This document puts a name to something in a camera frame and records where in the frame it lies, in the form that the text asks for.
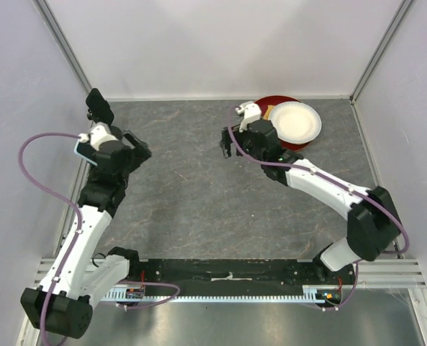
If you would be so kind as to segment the blue-cased smartphone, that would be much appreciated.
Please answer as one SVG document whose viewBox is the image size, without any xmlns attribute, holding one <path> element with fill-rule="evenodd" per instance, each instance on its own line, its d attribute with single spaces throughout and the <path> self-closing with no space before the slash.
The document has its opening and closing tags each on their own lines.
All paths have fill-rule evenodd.
<svg viewBox="0 0 427 346">
<path fill-rule="evenodd" d="M 94 160 L 96 150 L 90 143 L 82 143 L 80 140 L 77 140 L 73 151 L 75 155 L 80 156 L 82 159 L 90 163 L 90 165 L 97 166 L 97 163 Z"/>
</svg>

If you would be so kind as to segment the black smartphone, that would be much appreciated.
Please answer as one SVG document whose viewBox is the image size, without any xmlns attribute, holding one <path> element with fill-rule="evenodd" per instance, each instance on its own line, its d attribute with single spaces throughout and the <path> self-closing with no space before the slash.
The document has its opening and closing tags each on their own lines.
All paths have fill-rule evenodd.
<svg viewBox="0 0 427 346">
<path fill-rule="evenodd" d="M 114 121 L 114 113 L 109 106 L 108 101 L 103 98 L 97 88 L 91 89 L 87 98 L 86 106 L 88 107 L 87 118 L 95 123 L 104 123 L 110 126 Z"/>
</svg>

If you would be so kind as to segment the black round-base clamp stand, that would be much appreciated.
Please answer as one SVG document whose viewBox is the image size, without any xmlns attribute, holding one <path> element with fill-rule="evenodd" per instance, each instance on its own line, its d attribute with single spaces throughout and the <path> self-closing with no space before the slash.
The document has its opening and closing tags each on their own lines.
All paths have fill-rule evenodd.
<svg viewBox="0 0 427 346">
<path fill-rule="evenodd" d="M 87 119 L 92 121 L 94 124 L 94 127 L 101 124 L 104 126 L 104 128 L 112 134 L 114 137 L 116 137 L 118 140 L 122 139 L 122 131 L 117 127 L 114 126 L 112 123 L 114 121 L 114 114 L 112 112 L 98 112 L 93 113 L 91 110 L 89 110 L 86 114 Z"/>
</svg>

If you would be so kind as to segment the black folding phone stand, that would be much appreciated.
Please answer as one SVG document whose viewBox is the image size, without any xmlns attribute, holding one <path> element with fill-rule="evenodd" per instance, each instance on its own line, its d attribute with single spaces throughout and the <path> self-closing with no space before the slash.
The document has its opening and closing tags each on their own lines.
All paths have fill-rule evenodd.
<svg viewBox="0 0 427 346">
<path fill-rule="evenodd" d="M 140 140 L 134 133 L 129 130 L 122 132 L 122 136 L 132 144 L 133 152 L 136 157 L 145 161 L 152 156 L 149 146 L 146 142 Z"/>
</svg>

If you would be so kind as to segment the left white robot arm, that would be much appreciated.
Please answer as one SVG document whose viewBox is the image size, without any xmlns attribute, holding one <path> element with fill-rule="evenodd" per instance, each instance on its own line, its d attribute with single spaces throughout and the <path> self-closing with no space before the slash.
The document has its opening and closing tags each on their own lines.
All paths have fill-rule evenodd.
<svg viewBox="0 0 427 346">
<path fill-rule="evenodd" d="M 148 144 L 131 133 L 119 138 L 96 138 L 84 133 L 74 135 L 74 151 L 91 168 L 86 184 L 76 202 L 39 183 L 24 165 L 24 151 L 41 135 L 27 139 L 18 153 L 23 175 L 36 187 L 70 205 L 75 213 L 68 235 L 52 267 L 37 288 L 27 288 L 21 304 L 32 326 L 40 331 L 44 345 L 50 334 L 68 338 L 82 337 L 90 325 L 98 302 L 121 280 L 134 283 L 140 277 L 138 253 L 117 248 L 105 257 L 92 274 L 86 274 L 99 239 L 110 225 L 125 198 L 128 178 L 152 153 Z"/>
</svg>

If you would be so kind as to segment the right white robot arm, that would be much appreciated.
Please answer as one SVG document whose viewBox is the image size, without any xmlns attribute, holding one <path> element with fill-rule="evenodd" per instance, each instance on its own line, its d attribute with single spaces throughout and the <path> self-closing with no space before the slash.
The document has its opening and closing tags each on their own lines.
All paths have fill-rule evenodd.
<svg viewBox="0 0 427 346">
<path fill-rule="evenodd" d="M 314 259 L 313 277 L 319 283 L 330 283 L 347 265 L 376 260 L 404 231 L 385 188 L 349 184 L 323 171 L 301 154 L 283 147 L 267 120 L 253 121 L 245 130 L 238 125 L 223 128 L 220 147 L 225 157 L 236 154 L 250 159 L 269 179 L 314 197 L 347 222 L 346 236 Z"/>
</svg>

